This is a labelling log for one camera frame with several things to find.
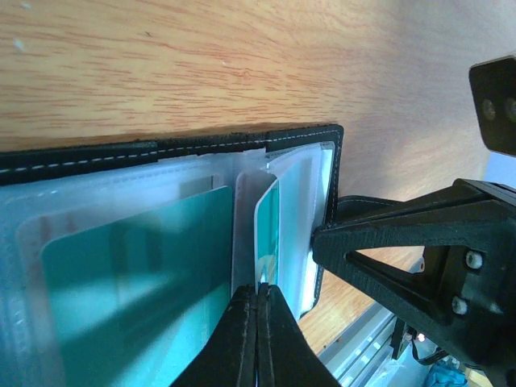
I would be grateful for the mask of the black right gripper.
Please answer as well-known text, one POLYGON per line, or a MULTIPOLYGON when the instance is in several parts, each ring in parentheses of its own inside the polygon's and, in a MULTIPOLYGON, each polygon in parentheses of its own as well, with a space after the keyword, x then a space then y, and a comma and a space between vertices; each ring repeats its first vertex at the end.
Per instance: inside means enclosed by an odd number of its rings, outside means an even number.
POLYGON ((515 190, 457 179, 407 202, 347 197, 320 227, 327 271, 480 368, 515 384, 515 190))

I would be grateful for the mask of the teal card in sleeve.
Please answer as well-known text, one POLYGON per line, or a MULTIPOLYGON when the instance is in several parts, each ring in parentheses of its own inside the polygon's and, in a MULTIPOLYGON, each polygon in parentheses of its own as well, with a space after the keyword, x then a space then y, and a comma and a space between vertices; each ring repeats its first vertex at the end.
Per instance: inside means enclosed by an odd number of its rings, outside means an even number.
POLYGON ((167 386, 231 295, 233 193, 200 193, 48 243, 45 284, 68 386, 167 386))

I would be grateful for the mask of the grey aluminium frame rail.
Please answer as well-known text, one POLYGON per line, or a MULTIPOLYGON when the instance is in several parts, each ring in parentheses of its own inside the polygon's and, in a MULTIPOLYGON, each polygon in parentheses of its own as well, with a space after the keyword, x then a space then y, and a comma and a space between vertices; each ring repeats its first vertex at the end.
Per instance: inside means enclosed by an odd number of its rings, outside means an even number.
POLYGON ((392 355, 390 343, 395 323, 392 312, 374 303, 318 358, 340 385, 364 386, 392 355))

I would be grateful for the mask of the teal VIP card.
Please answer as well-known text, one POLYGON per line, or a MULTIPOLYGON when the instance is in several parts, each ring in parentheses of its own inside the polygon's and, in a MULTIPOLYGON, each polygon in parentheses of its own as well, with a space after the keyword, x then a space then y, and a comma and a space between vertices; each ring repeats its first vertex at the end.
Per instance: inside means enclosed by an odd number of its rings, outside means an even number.
POLYGON ((256 286, 276 285, 279 276, 280 190, 277 179, 265 190, 254 210, 256 286))

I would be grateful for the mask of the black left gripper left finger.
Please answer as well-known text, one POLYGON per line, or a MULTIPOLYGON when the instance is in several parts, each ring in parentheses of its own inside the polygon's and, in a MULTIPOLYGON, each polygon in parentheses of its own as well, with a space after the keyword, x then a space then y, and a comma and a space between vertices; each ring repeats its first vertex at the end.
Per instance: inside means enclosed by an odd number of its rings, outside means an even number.
POLYGON ((233 294, 205 347, 174 386, 256 384, 257 295, 252 285, 233 294))

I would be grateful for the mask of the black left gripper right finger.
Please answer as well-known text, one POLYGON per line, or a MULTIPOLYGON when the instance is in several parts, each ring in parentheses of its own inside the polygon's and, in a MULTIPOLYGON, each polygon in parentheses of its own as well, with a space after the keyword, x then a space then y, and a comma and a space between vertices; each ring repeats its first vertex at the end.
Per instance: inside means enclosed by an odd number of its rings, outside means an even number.
POLYGON ((338 386, 311 350, 279 287, 262 284, 257 299, 258 386, 338 386))

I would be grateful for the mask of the black leather card holder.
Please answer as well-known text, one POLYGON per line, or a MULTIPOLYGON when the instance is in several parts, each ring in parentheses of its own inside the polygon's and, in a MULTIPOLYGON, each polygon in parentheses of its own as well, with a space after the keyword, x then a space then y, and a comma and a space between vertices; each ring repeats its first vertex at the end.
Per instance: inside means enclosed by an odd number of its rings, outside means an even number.
POLYGON ((233 193, 230 302, 245 285, 255 288, 258 299, 264 284, 255 282, 254 210, 278 180, 275 286, 298 322, 318 297, 322 269, 314 261, 314 232, 342 212, 342 141, 343 128, 329 125, 4 152, 2 385, 68 386, 45 284, 42 253, 48 243, 223 186, 233 193))

